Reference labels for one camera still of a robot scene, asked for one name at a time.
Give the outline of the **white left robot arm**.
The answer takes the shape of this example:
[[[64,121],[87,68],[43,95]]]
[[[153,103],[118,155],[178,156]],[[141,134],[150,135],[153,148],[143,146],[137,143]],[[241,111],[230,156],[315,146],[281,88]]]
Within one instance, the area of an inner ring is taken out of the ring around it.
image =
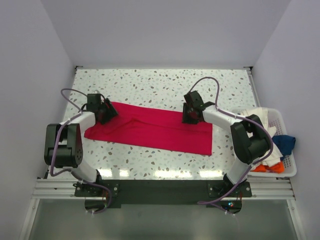
[[[85,94],[86,103],[78,106],[77,114],[61,123],[46,127],[44,161],[51,177],[70,173],[78,181],[97,186],[101,181],[99,171],[84,160],[83,137],[85,131],[96,124],[106,124],[118,115],[111,101],[101,93]]]

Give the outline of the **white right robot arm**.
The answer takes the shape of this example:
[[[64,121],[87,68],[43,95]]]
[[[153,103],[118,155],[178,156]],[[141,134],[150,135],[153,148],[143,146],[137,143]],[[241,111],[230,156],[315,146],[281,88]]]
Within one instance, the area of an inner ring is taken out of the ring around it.
[[[245,180],[251,165],[273,151],[272,137],[256,115],[237,115],[218,108],[216,103],[204,102],[197,91],[184,95],[182,122],[198,124],[205,122],[220,127],[231,134],[234,163],[223,176],[229,189]]]

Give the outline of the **red t shirt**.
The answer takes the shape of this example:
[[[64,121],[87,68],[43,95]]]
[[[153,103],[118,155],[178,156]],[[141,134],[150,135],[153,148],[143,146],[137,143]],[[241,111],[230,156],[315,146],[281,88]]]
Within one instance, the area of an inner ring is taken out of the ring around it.
[[[210,156],[213,125],[182,122],[182,112],[113,102],[118,115],[105,124],[96,123],[84,133],[94,141],[114,142]]]

